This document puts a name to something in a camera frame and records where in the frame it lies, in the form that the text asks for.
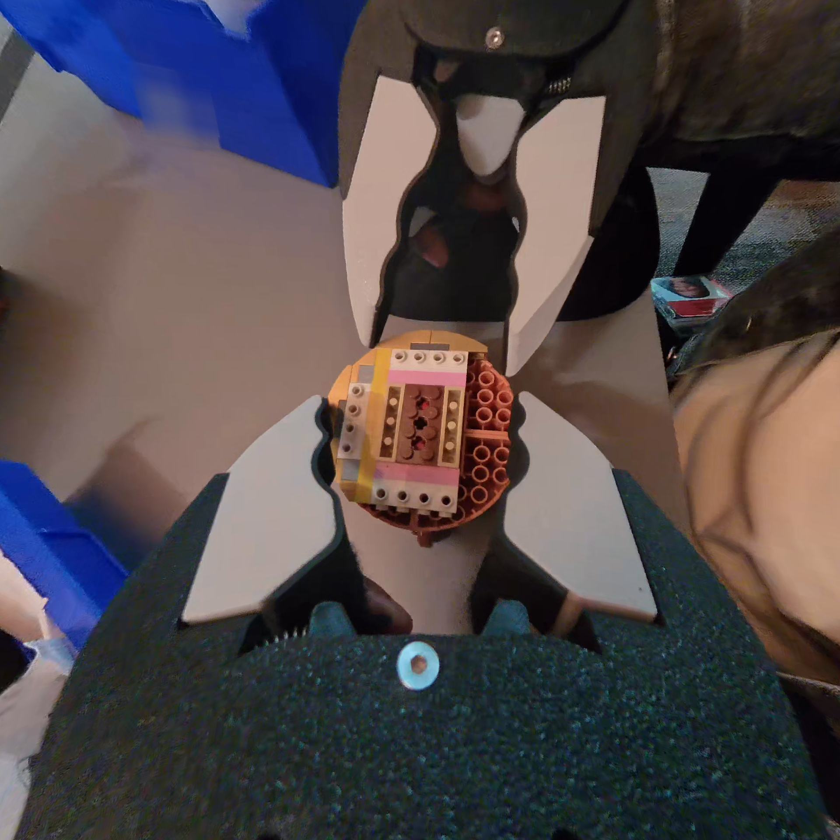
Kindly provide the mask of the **person's beige shirt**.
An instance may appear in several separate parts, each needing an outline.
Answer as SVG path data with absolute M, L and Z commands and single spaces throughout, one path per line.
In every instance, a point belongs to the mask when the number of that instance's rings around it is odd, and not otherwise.
M 672 403 L 690 540 L 781 672 L 838 685 L 838 330 L 698 365 Z

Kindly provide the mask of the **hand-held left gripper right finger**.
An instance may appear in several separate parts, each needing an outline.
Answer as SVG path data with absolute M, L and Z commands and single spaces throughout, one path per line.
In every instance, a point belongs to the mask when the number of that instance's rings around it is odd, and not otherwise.
M 540 631 L 567 635 L 584 610 L 652 623 L 658 614 L 613 468 L 578 428 L 521 392 L 514 453 L 527 456 L 501 532 Z

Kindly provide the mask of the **person's right hand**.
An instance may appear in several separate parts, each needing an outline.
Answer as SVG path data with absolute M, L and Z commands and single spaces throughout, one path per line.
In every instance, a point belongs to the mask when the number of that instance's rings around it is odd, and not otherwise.
M 505 173 L 494 181 L 471 176 L 411 235 L 412 246 L 436 269 L 445 268 L 452 257 L 501 263 L 519 237 L 511 198 Z

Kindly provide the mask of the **blue plastic bin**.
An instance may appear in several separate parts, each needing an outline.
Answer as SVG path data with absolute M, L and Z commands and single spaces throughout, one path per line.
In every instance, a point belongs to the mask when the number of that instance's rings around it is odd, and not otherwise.
M 362 1 L 10 1 L 2 16 L 58 72 L 151 123 L 180 115 L 226 151 L 338 181 L 343 57 Z
M 129 574 L 26 465 L 1 462 L 1 547 L 75 655 Z

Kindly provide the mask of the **white dotted paper bag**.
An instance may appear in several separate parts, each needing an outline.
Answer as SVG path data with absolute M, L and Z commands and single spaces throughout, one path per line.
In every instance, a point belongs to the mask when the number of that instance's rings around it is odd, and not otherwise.
M 1 830 L 14 838 L 29 789 L 29 761 L 40 750 L 49 715 L 74 664 L 67 639 L 46 614 L 47 600 L 11 560 L 1 560 L 1 626 L 23 674 L 1 695 Z

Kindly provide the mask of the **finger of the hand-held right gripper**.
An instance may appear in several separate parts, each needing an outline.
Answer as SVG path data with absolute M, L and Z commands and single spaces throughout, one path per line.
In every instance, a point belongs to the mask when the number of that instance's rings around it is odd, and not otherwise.
M 592 246 L 590 218 L 606 99 L 566 99 L 524 131 L 514 179 L 524 205 L 513 259 L 506 374 L 529 361 L 555 323 Z
M 350 187 L 342 203 L 343 250 L 350 305 L 360 341 L 379 342 L 384 273 L 403 238 L 403 205 L 429 165 L 438 124 L 409 82 L 379 77 Z

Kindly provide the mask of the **person's right forearm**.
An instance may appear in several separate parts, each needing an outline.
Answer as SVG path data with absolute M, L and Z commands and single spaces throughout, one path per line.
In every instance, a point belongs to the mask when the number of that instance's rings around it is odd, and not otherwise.
M 659 1 L 650 139 L 837 141 L 838 1 Z

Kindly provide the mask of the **red and white packet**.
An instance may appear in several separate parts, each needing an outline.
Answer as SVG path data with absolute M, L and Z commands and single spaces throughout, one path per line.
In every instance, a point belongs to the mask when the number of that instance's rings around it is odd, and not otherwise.
M 650 290 L 658 314 L 679 326 L 710 319 L 733 297 L 728 288 L 705 275 L 656 277 Z

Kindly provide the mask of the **black mesh chair seat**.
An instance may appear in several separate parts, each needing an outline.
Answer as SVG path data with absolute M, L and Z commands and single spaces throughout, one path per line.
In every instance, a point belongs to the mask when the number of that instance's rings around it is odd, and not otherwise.
M 658 256 L 655 189 L 648 170 L 635 166 L 626 173 L 558 320 L 594 319 L 625 308 L 648 288 Z M 395 270 L 392 315 L 500 322 L 511 306 L 510 257 L 495 265 L 486 258 L 452 257 L 436 269 L 410 245 Z

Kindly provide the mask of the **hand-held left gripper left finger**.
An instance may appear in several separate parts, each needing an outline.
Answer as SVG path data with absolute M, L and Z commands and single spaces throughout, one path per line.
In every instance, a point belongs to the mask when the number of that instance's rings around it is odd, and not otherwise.
M 257 613 L 335 549 L 343 515 L 319 457 L 325 400 L 311 396 L 260 435 L 227 474 L 182 620 Z

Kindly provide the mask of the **lego flower pot model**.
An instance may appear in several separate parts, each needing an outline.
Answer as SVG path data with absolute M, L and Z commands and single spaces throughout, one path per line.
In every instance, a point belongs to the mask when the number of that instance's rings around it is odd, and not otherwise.
M 513 391 L 477 339 L 435 329 L 387 339 L 343 369 L 328 402 L 345 499 L 424 548 L 509 487 Z

